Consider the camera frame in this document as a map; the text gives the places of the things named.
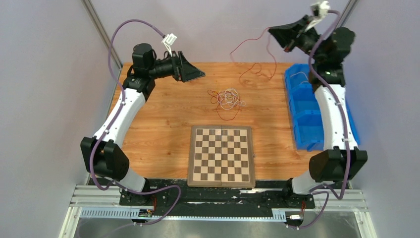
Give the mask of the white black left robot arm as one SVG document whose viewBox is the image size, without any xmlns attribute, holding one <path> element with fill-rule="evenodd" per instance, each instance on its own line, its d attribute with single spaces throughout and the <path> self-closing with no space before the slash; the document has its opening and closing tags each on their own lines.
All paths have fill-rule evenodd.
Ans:
<svg viewBox="0 0 420 238">
<path fill-rule="evenodd" d="M 133 193 L 132 198 L 139 205 L 146 205 L 152 193 L 145 187 L 147 180 L 130 168 L 121 149 L 125 135 L 155 88 L 156 79 L 171 76 L 176 81 L 189 82 L 204 77 L 205 73 L 181 51 L 166 52 L 163 59 L 157 58 L 147 43 L 134 46 L 132 60 L 126 79 L 118 84 L 121 92 L 116 105 L 101 128 L 92 137 L 84 137 L 80 146 L 86 170 L 99 189 L 117 185 Z"/>
</svg>

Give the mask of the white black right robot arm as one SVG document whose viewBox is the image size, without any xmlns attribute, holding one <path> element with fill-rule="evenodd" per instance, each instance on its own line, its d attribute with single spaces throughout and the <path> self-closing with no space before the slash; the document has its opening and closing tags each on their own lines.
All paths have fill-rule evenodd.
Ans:
<svg viewBox="0 0 420 238">
<path fill-rule="evenodd" d="M 295 207 L 320 188 L 331 188 L 336 182 L 346 187 L 368 160 L 359 149 L 351 130 L 346 105 L 346 82 L 343 61 L 356 37 L 346 27 L 330 27 L 319 34 L 312 26 L 314 18 L 268 29 L 286 52 L 295 48 L 309 56 L 309 83 L 318 103 L 324 133 L 323 151 L 312 156 L 308 170 L 288 179 L 283 189 L 284 203 Z"/>
</svg>

